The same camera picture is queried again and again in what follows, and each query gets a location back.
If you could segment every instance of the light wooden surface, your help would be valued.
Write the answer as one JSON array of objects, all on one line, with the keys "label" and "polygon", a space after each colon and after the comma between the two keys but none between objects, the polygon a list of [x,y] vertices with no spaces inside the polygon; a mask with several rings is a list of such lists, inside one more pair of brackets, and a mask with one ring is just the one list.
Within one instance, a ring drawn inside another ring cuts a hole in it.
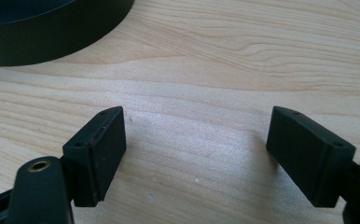
[{"label": "light wooden surface", "polygon": [[0,68],[0,192],[116,105],[128,150],[76,223],[342,223],[343,200],[313,208],[265,143],[281,105],[360,162],[360,0],[136,0],[97,43]]}]

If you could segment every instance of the wooden table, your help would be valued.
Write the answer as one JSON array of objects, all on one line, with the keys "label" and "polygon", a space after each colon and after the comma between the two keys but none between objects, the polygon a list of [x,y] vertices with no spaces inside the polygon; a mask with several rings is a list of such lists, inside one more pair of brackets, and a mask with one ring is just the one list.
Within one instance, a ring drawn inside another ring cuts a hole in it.
[{"label": "wooden table", "polygon": [[344,201],[312,207],[265,144],[281,105],[360,162],[360,0],[136,0],[75,54],[1,67],[0,192],[116,105],[127,152],[76,223],[342,223]]}]

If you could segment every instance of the black disc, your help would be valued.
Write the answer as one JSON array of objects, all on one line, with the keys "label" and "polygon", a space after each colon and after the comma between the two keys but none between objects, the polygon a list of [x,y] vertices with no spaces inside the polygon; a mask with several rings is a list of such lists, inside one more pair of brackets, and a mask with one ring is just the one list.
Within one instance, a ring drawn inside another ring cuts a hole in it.
[{"label": "black disc", "polygon": [[97,41],[134,0],[0,0],[0,66],[54,60]]}]

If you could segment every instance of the black clamp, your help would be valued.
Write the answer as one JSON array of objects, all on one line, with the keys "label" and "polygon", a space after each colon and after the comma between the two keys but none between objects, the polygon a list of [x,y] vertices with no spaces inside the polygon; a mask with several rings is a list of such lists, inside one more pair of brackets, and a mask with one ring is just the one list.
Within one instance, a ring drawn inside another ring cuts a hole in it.
[{"label": "black clamp", "polygon": [[14,189],[0,194],[0,223],[74,223],[70,202],[94,207],[126,150],[121,106],[98,113],[63,146],[63,156],[26,162]]},{"label": "black clamp", "polygon": [[346,202],[345,224],[360,223],[360,165],[355,147],[305,115],[275,106],[267,150],[315,207]]}]

